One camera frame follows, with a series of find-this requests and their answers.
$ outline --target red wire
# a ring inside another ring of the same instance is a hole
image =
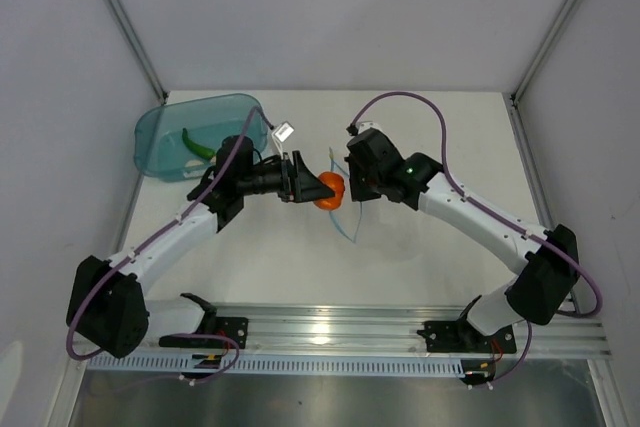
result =
[[[220,330],[218,333],[220,335],[222,335],[223,337],[228,337],[224,330]],[[225,355],[227,355],[229,353],[230,346],[231,346],[231,344],[229,342],[225,342],[224,343],[224,352],[222,354],[222,357],[224,357]]]
[[[493,340],[489,342],[489,347],[491,347],[491,370],[493,371],[493,375],[496,375],[496,350],[493,345]]]
[[[493,351],[493,347],[495,346],[495,348],[498,350],[498,354],[500,354],[500,357],[498,357],[498,360],[496,360],[496,363],[500,362],[502,360],[502,357],[504,356],[504,352],[502,351],[502,347],[500,347],[500,344],[498,343],[498,341],[496,339],[493,339],[491,341],[491,350]]]

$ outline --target blue string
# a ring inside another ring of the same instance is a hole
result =
[[[331,159],[331,172],[334,171],[334,168],[337,168],[340,172],[342,172],[342,174],[344,174],[347,179],[349,178],[349,172],[347,172],[345,169],[343,169],[342,167],[340,167],[340,164],[338,164],[333,157],[333,150],[331,148],[329,148],[329,158]],[[349,235],[344,231],[344,229],[342,228],[342,226],[338,223],[338,220],[336,219],[336,216],[334,215],[333,211],[329,212],[329,218],[331,219],[331,222],[333,223],[333,226],[336,228],[336,230],[346,239],[348,239],[350,242],[353,242],[354,244],[356,243],[356,240],[358,238],[358,232],[360,231],[360,224],[362,223],[362,202],[360,202],[360,217],[358,218],[358,226],[356,227],[356,231],[353,234],[353,238],[349,237]]]

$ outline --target green object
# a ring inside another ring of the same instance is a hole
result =
[[[182,141],[182,129],[189,139],[218,150],[224,139],[242,132],[252,107],[260,103],[250,95],[231,94],[163,105],[145,113],[135,127],[133,161],[140,172],[164,182],[202,177],[210,159],[194,155]],[[263,152],[269,129],[262,117],[251,119],[247,137]],[[254,162],[259,161],[257,153]]]
[[[211,160],[216,156],[216,151],[200,145],[189,138],[189,131],[182,129],[182,142],[190,152],[196,154],[198,157],[204,160]]]

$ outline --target metal frame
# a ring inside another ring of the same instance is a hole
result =
[[[538,214],[538,218],[545,226],[553,226],[553,213],[549,207],[547,196],[542,186],[540,174],[536,166],[533,151],[529,143],[529,139],[526,134],[526,130],[522,123],[522,117],[520,111],[515,105],[515,95],[504,96],[505,104],[507,106],[507,112],[509,114],[509,120],[513,129],[513,135],[516,140],[516,145],[520,152],[520,158],[525,169],[527,176],[527,182],[531,195],[533,196],[533,203]],[[577,300],[576,296],[571,292],[571,299]],[[576,311],[580,312],[580,306],[577,301],[573,301]],[[605,418],[605,422],[608,427],[613,426],[628,426],[629,421],[625,413],[624,404],[620,396],[620,392],[616,385],[615,377],[611,368],[612,359],[589,359],[588,365],[591,371],[591,378],[593,380],[598,401],[600,402],[600,408]]]
[[[68,358],[66,363],[64,374],[58,384],[58,390],[53,395],[47,421],[44,423],[47,427],[69,426],[73,415],[73,406],[80,393],[82,378],[87,370],[86,362],[76,362]]]
[[[538,73],[544,61],[547,59],[558,40],[564,33],[569,21],[575,14],[580,2],[582,0],[564,0],[560,10],[556,14],[551,26],[547,30],[545,36],[542,39],[542,43],[538,47],[536,54],[533,56],[533,59],[529,63],[522,80],[516,87],[516,91],[513,94],[513,103],[517,107],[524,95],[525,91],[531,84],[531,81]]]
[[[142,181],[144,180],[144,175],[138,172],[136,177],[136,182],[133,186],[133,191],[131,192],[131,197],[129,202],[127,203],[127,209],[124,212],[124,216],[122,219],[122,224],[118,229],[118,234],[115,237],[115,241],[112,245],[112,252],[120,252],[124,247],[124,241],[127,238],[127,232],[129,230],[129,224],[131,223],[131,218],[133,217],[133,211],[136,208],[136,203],[138,202],[138,196],[140,195],[140,189],[142,187]]]
[[[463,307],[380,308],[336,306],[273,306],[216,304],[222,317],[247,317],[249,329],[243,354],[334,358],[486,358],[482,354],[427,353],[417,335],[426,320],[455,320]],[[518,345],[527,340],[523,324],[514,327]],[[92,348],[77,342],[79,350]],[[184,352],[147,343],[140,352]],[[193,349],[202,353],[202,349]],[[505,355],[518,358],[519,354]],[[597,319],[557,317],[549,325],[534,326],[527,358],[607,360],[611,352],[602,324]]]
[[[127,45],[131,49],[133,57],[136,59],[136,62],[142,69],[147,82],[149,82],[149,86],[156,94],[158,102],[160,102],[160,104],[164,104],[167,99],[168,93],[165,91],[164,87],[162,87],[160,78],[158,77],[158,74],[156,73],[156,70],[151,63],[151,60],[149,59],[149,56],[147,55],[147,52],[142,45],[142,42],[140,41],[140,37],[138,37],[138,34],[133,28],[133,24],[129,19],[129,15],[125,10],[124,5],[120,0],[104,0],[104,2],[109,9],[109,12],[111,12],[111,14],[113,15],[113,19],[118,25],[120,32],[122,32]]]

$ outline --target black mounting bracket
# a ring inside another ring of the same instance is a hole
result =
[[[218,317],[218,309],[206,300],[194,294],[182,294],[181,297],[198,304],[204,310],[204,316],[194,334],[223,335],[238,343],[243,350],[249,336],[249,319],[246,317]],[[160,337],[160,347],[182,349],[224,349],[228,347],[222,340],[189,339],[175,335]]]
[[[430,320],[424,322],[423,325],[424,330],[419,330],[418,335],[425,339],[427,352],[497,354],[495,347],[492,350],[492,341],[497,342],[505,354],[515,354],[517,352],[513,327],[510,325],[488,336],[479,335],[466,321]],[[467,329],[473,329],[476,334],[473,336],[472,341],[469,341],[469,331]]]
[[[482,385],[491,382],[496,377],[495,363],[486,360],[462,359],[462,371],[464,377],[460,380],[466,385]]]

